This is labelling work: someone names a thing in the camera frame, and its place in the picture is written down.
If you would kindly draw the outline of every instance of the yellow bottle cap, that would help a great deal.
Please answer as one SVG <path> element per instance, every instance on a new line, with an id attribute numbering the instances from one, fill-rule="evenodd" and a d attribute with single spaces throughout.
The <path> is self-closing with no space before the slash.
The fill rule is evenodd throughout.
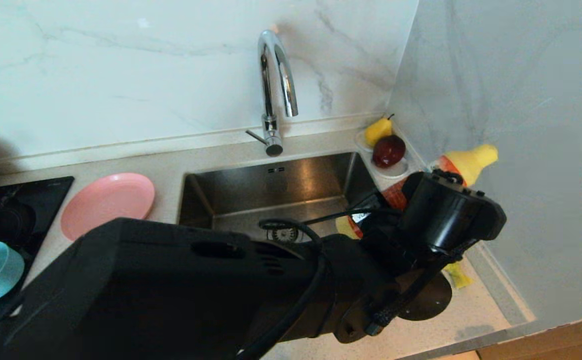
<path id="1" fill-rule="evenodd" d="M 460 172 L 466 185 L 471 187 L 485 167 L 498 161 L 498 149 L 496 146 L 483 144 L 469 151 L 449 151 L 444 156 Z"/>

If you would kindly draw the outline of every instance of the pink plate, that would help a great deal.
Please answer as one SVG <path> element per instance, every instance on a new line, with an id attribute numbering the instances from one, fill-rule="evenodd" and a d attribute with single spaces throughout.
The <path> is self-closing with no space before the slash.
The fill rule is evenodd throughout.
<path id="1" fill-rule="evenodd" d="M 139 173 L 101 177 L 78 192 L 66 206 L 60 221 L 62 232 L 76 241 L 115 218 L 144 219 L 155 197 L 154 183 Z"/>

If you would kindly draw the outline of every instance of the stainless steel sink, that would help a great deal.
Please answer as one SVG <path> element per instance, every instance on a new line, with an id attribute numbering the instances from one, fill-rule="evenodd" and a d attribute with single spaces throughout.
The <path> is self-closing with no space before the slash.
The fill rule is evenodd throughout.
<path id="1" fill-rule="evenodd" d="M 186 175 L 179 224 L 236 231 L 253 240 L 303 242 L 294 230 L 265 231 L 260 219 L 307 221 L 355 205 L 376 185 L 356 152 Z M 311 226 L 321 237 L 335 221 Z"/>

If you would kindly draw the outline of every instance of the gray wall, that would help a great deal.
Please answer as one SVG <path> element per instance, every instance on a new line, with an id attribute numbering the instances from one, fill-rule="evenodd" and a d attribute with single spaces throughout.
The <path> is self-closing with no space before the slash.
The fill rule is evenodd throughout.
<path id="1" fill-rule="evenodd" d="M 582 1 L 421 0 L 389 109 L 426 161 L 488 142 L 489 243 L 538 317 L 582 318 Z"/>

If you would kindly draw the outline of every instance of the red apple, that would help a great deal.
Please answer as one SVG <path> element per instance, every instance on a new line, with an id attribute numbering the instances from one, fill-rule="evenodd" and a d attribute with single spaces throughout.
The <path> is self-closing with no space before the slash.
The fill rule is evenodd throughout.
<path id="1" fill-rule="evenodd" d="M 405 141 L 397 135 L 382 137 L 373 147 L 373 164 L 377 167 L 388 168 L 405 157 L 407 146 Z"/>

